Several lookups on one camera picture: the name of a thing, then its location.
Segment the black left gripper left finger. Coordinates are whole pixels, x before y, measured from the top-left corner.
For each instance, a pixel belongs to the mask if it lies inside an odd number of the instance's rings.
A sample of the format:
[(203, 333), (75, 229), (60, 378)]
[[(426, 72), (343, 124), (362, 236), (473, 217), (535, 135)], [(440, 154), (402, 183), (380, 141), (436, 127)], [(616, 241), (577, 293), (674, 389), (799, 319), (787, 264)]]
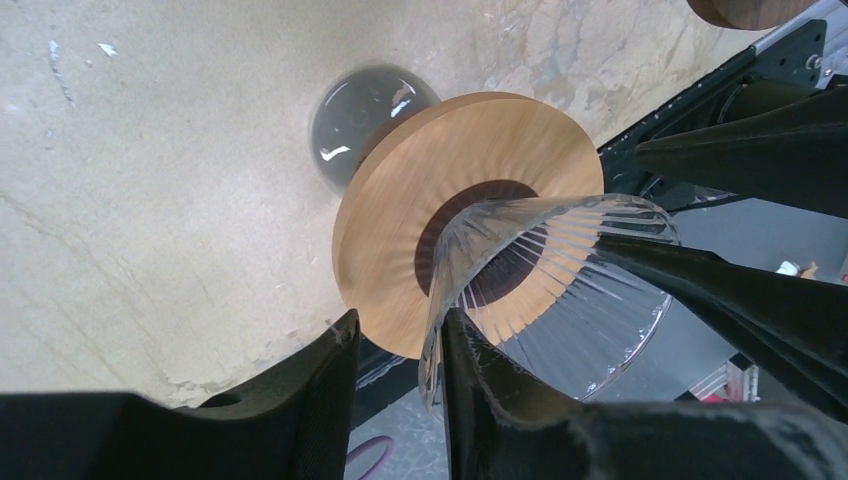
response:
[(340, 479), (359, 317), (197, 407), (130, 392), (5, 394), (5, 479)]

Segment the grey glass carafe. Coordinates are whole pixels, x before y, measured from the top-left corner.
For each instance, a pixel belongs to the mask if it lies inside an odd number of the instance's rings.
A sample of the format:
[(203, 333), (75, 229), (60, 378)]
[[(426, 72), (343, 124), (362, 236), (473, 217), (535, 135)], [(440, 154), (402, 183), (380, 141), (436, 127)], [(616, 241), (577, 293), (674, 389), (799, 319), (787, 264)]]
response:
[(340, 77), (313, 116), (314, 164), (341, 195), (371, 150), (404, 121), (441, 102), (419, 76), (391, 64), (371, 64)]

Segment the dark walnut dripper stand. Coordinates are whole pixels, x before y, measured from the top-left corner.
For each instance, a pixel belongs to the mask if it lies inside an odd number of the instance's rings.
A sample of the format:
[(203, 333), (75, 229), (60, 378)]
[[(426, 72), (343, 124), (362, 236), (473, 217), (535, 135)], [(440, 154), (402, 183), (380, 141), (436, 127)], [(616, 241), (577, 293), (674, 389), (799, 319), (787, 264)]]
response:
[(687, 0), (690, 9), (710, 25), (744, 31), (781, 26), (815, 3), (816, 0)]

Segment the light bamboo dripper stand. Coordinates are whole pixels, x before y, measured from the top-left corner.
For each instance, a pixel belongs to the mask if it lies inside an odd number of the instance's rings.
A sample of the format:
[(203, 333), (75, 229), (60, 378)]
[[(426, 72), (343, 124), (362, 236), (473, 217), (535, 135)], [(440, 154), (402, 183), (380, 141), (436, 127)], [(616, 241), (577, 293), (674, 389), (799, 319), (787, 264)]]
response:
[(591, 138), (552, 106), (478, 92), (428, 107), (373, 147), (343, 195), (332, 239), (341, 297), (370, 341), (417, 359), (435, 242), (452, 216), (484, 199), (603, 190)]

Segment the clear glass dripper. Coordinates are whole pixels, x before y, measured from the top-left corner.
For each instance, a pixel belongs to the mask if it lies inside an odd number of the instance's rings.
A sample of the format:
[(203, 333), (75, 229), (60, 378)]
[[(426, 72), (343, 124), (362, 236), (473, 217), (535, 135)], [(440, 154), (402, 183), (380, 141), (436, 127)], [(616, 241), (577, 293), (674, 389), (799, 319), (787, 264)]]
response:
[(676, 246), (669, 214), (638, 196), (485, 200), (454, 216), (433, 253), (419, 392), (442, 418), (442, 326), (467, 315), (484, 339), (577, 400), (603, 391), (634, 361), (672, 297), (616, 265), (605, 240)]

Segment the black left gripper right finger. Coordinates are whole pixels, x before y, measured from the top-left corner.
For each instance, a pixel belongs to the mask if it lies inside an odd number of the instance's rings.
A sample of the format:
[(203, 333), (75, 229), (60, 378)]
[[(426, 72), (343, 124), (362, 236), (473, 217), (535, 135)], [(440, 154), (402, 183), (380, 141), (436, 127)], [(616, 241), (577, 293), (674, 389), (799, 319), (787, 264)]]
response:
[(843, 479), (847, 434), (798, 405), (583, 403), (491, 345), (466, 313), (440, 331), (454, 479)]

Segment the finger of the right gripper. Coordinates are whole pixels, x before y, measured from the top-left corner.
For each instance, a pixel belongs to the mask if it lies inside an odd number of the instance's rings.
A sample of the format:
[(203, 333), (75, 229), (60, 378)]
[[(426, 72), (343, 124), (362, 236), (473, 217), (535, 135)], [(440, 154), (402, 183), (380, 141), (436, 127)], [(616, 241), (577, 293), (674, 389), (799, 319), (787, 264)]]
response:
[(595, 245), (670, 294), (802, 401), (847, 421), (847, 288), (624, 236)]
[(695, 185), (847, 215), (847, 89), (768, 113), (644, 142), (647, 171)]

